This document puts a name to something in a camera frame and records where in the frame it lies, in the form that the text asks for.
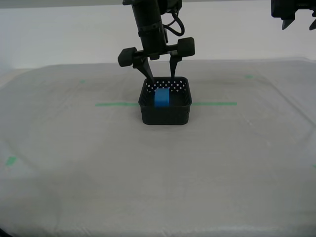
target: green tape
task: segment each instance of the green tape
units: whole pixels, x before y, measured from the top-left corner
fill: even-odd
[[[237,102],[195,102],[193,106],[224,106],[224,105],[237,105]]]
[[[16,162],[16,157],[9,157],[8,160],[6,161],[5,165],[6,166],[12,166]]]
[[[109,102],[109,103],[98,103],[95,106],[138,106],[138,103],[130,103],[130,102]]]

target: black mesh basket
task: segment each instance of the black mesh basket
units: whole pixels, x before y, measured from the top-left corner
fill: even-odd
[[[144,81],[143,89],[139,97],[139,105],[143,122],[147,125],[184,125],[189,121],[192,98],[189,83],[186,78],[170,77],[155,78]],[[170,88],[170,100],[168,107],[155,107],[154,95],[156,88]]]

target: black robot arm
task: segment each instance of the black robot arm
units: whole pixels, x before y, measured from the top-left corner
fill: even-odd
[[[180,39],[178,44],[167,45],[166,30],[177,36],[182,36],[185,32],[184,25],[178,17],[182,0],[124,0],[123,5],[132,5],[143,50],[137,51],[136,48],[124,49],[118,57],[119,65],[121,67],[133,65],[133,68],[138,69],[146,78],[154,82],[148,57],[151,60],[157,60],[160,55],[170,54],[171,76],[174,77],[178,62],[183,57],[195,54],[193,38]],[[174,21],[168,25],[164,25],[161,20],[161,15],[165,13],[171,13],[174,18]],[[179,24],[181,32],[171,28],[171,25],[175,22]]]
[[[294,20],[295,13],[299,9],[314,11],[312,16],[316,17],[316,0],[272,0],[272,16],[283,20],[282,29],[285,30]],[[310,30],[316,29],[316,20],[311,24]]]

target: gray background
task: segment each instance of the gray background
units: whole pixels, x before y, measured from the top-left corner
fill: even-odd
[[[227,1],[227,0],[183,0],[195,1]],[[0,0],[0,8],[20,7],[55,7],[55,6],[95,6],[122,4],[123,0]]]

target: blue cube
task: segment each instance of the blue cube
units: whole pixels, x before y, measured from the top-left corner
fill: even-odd
[[[155,107],[169,106],[169,88],[157,88],[154,101]]]

